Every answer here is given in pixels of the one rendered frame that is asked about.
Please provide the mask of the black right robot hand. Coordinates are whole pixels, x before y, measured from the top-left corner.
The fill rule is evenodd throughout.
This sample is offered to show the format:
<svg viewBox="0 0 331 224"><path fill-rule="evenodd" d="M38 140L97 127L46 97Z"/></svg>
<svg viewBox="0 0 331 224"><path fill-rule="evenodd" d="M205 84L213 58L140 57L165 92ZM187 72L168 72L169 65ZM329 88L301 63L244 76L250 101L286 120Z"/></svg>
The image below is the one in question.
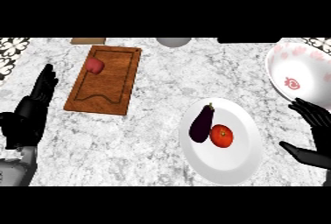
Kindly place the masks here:
<svg viewBox="0 0 331 224"><path fill-rule="evenodd" d="M331 113L301 98L295 99L289 108L301 114L311 126L315 150L301 148L286 141L280 145L299 163L327 169L324 186L331 186Z"/></svg>

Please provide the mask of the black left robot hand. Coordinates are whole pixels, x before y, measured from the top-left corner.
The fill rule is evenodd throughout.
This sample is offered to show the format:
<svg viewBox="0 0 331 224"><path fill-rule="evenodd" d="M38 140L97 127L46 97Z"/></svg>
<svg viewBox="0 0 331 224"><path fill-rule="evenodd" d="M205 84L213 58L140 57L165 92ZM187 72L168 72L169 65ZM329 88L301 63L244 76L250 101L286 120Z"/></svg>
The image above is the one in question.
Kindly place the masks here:
<svg viewBox="0 0 331 224"><path fill-rule="evenodd" d="M48 107L57 84L58 78L54 66L46 64L36 79L32 94L23 98L14 112L0 113L0 129L7 137L5 148L8 150L38 146L45 134Z"/></svg>

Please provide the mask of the white bowl with pink print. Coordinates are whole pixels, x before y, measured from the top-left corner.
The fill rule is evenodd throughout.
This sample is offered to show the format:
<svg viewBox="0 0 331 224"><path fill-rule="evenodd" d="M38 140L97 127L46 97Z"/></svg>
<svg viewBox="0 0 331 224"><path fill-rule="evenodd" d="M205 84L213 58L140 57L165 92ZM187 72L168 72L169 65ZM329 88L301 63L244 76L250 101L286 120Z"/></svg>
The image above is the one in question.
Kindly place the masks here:
<svg viewBox="0 0 331 224"><path fill-rule="evenodd" d="M267 54L265 68L280 95L331 111L331 56L308 44L278 44Z"/></svg>

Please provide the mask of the white oval plate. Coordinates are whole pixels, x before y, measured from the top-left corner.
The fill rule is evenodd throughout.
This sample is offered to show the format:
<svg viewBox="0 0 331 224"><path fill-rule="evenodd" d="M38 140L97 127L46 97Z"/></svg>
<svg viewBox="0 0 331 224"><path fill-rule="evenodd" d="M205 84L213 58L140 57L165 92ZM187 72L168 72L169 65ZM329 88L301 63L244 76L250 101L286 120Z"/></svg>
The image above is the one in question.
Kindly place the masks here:
<svg viewBox="0 0 331 224"><path fill-rule="evenodd" d="M255 119L224 98L205 98L181 121L181 148L191 167L213 183L231 186L255 174L264 146Z"/></svg>

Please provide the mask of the red tomato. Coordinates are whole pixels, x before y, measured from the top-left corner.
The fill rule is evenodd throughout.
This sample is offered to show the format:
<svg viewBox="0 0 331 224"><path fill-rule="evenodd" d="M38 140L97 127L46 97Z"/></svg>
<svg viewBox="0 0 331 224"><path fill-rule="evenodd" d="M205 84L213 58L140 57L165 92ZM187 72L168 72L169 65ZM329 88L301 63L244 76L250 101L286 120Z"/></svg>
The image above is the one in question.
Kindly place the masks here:
<svg viewBox="0 0 331 224"><path fill-rule="evenodd" d="M221 124L212 127L210 139L213 144L221 148L228 148L234 143L234 132Z"/></svg>

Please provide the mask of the black and white patterned tile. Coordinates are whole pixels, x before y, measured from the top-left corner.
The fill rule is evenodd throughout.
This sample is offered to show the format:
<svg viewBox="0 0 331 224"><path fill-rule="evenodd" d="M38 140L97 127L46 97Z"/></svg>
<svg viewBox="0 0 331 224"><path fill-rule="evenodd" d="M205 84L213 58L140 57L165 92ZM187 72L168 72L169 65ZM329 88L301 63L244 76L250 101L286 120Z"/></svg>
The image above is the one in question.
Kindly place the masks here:
<svg viewBox="0 0 331 224"><path fill-rule="evenodd" d="M331 38L304 38L306 44L331 55Z"/></svg>
<svg viewBox="0 0 331 224"><path fill-rule="evenodd" d="M29 44L30 38L0 38L0 81L12 73Z"/></svg>

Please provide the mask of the brown wooden cutting board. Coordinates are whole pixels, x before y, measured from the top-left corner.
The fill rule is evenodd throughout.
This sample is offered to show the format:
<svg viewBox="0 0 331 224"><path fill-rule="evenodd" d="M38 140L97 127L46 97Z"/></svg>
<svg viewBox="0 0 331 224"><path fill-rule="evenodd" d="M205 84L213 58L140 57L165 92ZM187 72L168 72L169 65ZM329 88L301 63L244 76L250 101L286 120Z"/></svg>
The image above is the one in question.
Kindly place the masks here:
<svg viewBox="0 0 331 224"><path fill-rule="evenodd" d="M100 74L83 64L64 110L125 116L141 62L142 49L94 45L88 60L95 58L106 67Z"/></svg>

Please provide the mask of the red apple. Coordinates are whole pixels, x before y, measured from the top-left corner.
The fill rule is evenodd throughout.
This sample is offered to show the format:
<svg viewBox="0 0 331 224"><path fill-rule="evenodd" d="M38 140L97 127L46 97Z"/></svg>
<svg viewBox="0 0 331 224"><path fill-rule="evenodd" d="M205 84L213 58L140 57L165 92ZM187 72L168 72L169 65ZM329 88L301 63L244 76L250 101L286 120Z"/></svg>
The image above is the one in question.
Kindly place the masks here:
<svg viewBox="0 0 331 224"><path fill-rule="evenodd" d="M106 63L97 59L97 58L89 58L86 62L86 69L89 72L94 74L100 74L104 70Z"/></svg>

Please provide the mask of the dark purple eggplant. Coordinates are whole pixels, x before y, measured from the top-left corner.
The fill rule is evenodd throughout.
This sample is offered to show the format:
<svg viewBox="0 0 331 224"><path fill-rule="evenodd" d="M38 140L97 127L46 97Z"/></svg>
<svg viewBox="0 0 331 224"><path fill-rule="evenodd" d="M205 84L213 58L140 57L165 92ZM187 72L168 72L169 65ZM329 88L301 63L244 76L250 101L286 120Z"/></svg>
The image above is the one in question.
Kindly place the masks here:
<svg viewBox="0 0 331 224"><path fill-rule="evenodd" d="M213 113L215 113L213 104L209 103L203 107L202 113L199 114L191 123L190 137L196 143L203 143L210 135L213 125Z"/></svg>

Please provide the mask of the tan flat object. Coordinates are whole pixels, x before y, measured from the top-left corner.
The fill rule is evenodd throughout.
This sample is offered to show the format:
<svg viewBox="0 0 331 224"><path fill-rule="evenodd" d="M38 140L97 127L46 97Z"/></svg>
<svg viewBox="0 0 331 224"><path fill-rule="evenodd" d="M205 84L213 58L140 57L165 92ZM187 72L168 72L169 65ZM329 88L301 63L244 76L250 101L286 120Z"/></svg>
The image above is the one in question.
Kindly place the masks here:
<svg viewBox="0 0 331 224"><path fill-rule="evenodd" d="M107 38L73 38L73 45L106 45Z"/></svg>

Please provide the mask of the black appliance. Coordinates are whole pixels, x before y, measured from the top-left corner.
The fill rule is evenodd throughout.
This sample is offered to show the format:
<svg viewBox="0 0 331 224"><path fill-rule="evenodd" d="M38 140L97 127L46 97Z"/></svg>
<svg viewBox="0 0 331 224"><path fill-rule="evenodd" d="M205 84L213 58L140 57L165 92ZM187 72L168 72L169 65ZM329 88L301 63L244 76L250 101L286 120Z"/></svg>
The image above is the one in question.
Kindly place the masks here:
<svg viewBox="0 0 331 224"><path fill-rule="evenodd" d="M281 38L218 38L221 44L271 44L280 40Z"/></svg>

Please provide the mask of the grey round object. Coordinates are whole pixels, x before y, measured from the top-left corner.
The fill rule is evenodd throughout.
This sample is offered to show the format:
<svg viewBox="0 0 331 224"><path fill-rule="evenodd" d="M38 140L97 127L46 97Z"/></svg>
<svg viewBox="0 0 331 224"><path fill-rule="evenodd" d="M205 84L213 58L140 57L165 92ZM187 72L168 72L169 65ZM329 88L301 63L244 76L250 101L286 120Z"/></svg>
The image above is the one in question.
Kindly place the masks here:
<svg viewBox="0 0 331 224"><path fill-rule="evenodd" d="M159 42L172 48L182 47L191 42L191 38L157 38Z"/></svg>

